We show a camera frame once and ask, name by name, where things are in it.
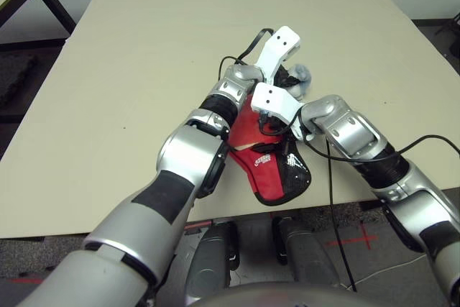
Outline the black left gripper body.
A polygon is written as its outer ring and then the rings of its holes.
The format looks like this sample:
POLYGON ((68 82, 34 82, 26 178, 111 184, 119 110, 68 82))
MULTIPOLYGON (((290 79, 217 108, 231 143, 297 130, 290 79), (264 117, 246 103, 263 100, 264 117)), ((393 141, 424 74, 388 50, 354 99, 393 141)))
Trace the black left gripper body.
POLYGON ((278 68, 274 76, 274 86, 288 89, 298 84, 299 79, 290 75, 288 70, 286 70, 282 65, 278 68))

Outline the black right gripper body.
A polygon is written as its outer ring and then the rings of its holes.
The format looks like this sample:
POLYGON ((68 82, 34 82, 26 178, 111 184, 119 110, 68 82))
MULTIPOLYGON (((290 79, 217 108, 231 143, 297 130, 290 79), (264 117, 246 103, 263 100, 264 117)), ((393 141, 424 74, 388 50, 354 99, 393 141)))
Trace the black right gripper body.
POLYGON ((259 112, 258 127, 262 134, 284 134, 288 130, 286 124, 265 111, 259 112))

